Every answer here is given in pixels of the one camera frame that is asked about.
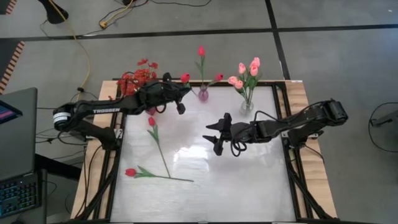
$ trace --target keyboard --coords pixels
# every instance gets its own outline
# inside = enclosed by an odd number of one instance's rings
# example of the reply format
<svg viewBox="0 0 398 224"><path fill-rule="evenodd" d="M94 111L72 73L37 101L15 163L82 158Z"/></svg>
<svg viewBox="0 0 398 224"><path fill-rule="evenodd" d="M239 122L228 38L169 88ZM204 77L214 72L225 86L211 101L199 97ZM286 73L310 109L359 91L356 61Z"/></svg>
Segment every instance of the keyboard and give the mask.
<svg viewBox="0 0 398 224"><path fill-rule="evenodd" d="M39 187L36 173L0 182L0 218L38 207L41 201Z"/></svg>

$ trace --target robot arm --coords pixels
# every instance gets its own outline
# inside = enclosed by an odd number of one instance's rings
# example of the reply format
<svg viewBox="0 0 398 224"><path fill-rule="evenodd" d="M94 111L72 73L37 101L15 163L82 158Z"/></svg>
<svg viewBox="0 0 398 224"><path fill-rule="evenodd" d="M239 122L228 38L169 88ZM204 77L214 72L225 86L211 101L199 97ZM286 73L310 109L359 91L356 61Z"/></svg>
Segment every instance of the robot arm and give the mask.
<svg viewBox="0 0 398 224"><path fill-rule="evenodd" d="M115 112L138 115L145 110L173 101L177 104L178 113L184 114L185 107L181 100L190 90L189 87L172 82L170 74L166 73L162 82L157 80L148 82L132 96L118 100L80 100L64 104L53 111L54 127L61 133L78 131L83 135L96 137L101 141L103 149L115 150L118 148L118 143L114 130L95 126L83 118L91 114Z"/></svg>
<svg viewBox="0 0 398 224"><path fill-rule="evenodd" d="M348 119L343 106L335 100L322 101L309 106L297 114L288 116L284 119L251 121L247 123L231 124L231 115L224 114L224 118L218 123L208 125L208 129L220 132L220 138L216 136L203 136L214 144L214 152L220 156L223 152L223 142L231 141L237 149L236 143L243 143L246 150L246 143L265 143L278 136L281 132L287 131L290 144L299 146L307 141L309 135L321 130L325 126L342 125Z"/></svg>

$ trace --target yellow cable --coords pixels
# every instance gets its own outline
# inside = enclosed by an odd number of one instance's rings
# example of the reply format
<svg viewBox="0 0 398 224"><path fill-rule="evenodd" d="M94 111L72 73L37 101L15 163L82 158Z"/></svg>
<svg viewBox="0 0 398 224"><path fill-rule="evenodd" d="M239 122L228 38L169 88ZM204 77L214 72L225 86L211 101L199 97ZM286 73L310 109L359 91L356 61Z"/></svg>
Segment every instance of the yellow cable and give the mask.
<svg viewBox="0 0 398 224"><path fill-rule="evenodd" d="M111 16L108 20L106 20L106 21L104 21L104 22L100 22L100 23L99 23L99 26L100 26L102 29L105 29L105 28L108 26L108 22L109 22L110 20L112 20L115 16L117 16L117 15L119 15L120 13L122 13L122 12L128 10L133 1L134 1L134 0L131 0L130 3L126 6L126 8L124 8L122 11L119 11L119 12L115 13L115 14L114 14L113 16Z"/></svg>
<svg viewBox="0 0 398 224"><path fill-rule="evenodd" d="M50 4L54 7L54 9L60 14L60 16L62 17L62 19L66 22L67 26L70 29L70 32L73 35L73 38L75 39L76 43L78 45L80 45L80 47L82 47L82 49L85 51L86 56L87 56L87 61L88 61L88 71L87 71L87 75L85 80L83 81L83 83L80 85L80 87L84 88L86 85L86 82L88 80L88 77L90 76L91 73L91 60L90 60L90 56L88 55L87 50L84 48L84 46L79 42L79 40L76 38L76 34L75 31L73 30L72 26L70 25L70 23L67 21L67 19L65 18L65 16L63 16L62 12L55 6L54 2L52 0L49 0Z"/></svg>

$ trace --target wooden table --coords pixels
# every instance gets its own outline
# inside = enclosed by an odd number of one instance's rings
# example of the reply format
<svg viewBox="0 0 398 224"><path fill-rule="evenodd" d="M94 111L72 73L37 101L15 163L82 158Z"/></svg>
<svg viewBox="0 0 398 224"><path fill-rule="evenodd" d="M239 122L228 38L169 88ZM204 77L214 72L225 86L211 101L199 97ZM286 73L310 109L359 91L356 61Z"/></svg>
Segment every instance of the wooden table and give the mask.
<svg viewBox="0 0 398 224"><path fill-rule="evenodd" d="M287 95L289 98L290 109L292 114L299 112L301 109L308 105L307 96L305 94L304 84L302 81L283 81L286 84ZM109 96L112 98L116 97L117 92L117 84L116 81L104 81L101 87L101 92L99 94L100 100L108 100ZM283 100L279 99L280 105L283 107ZM99 114L94 118L93 124L99 127L107 127L111 124L112 114ZM316 151L320 152L319 144L317 140L308 140L307 145ZM100 146L100 142L98 140L90 141L88 143L87 151L86 151L86 172L88 173L88 164L93 157L95 150ZM95 158L93 159L93 164L91 166L91 174L90 174L90 184L88 186L88 202L94 197L95 193L98 190L98 185L100 182L101 170L104 162L104 150L99 150ZM308 149L301 149L300 155L302 158L302 164L304 169L305 179L307 181L307 188L310 193L313 195L315 200L323 207L323 209L331 216L336 217L336 210L333 203L333 198L331 196L328 178L325 172L325 166L323 165L322 159L316 155L314 152ZM110 167L113 164L113 159L110 161ZM298 195L298 203L300 207L300 213L302 217L306 217L304 200L301 192L297 189ZM108 190L105 192L104 197L101 201L101 210L99 213L99 218L105 217L106 205L108 203ZM78 184L78 189L76 192L75 202L73 204L73 210L71 214L71 218L74 218L79 211L83 199L85 197L85 178L84 172L81 172L80 181Z"/></svg>

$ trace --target white board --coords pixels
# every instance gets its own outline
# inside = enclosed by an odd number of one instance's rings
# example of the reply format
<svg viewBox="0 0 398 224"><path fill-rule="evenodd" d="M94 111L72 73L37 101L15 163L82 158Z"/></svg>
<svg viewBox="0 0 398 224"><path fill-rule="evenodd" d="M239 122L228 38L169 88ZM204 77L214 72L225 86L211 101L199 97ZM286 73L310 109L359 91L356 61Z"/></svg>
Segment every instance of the white board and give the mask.
<svg viewBox="0 0 398 224"><path fill-rule="evenodd" d="M194 182L126 176L126 169L138 170L137 166L167 176L156 142L147 132L150 115L127 117L112 222L295 220L280 137L266 144L250 144L239 157L224 143L223 155L217 156L202 135L220 134L205 126L217 123L225 112L231 114L232 123L249 122L254 112L248 117L239 113L243 97L232 87L213 86L208 91L206 103L193 93L185 96L183 115L178 115L172 103L164 113L154 115L170 175ZM277 116L271 87L256 87L252 101L254 111ZM259 114L259 119L269 118Z"/></svg>

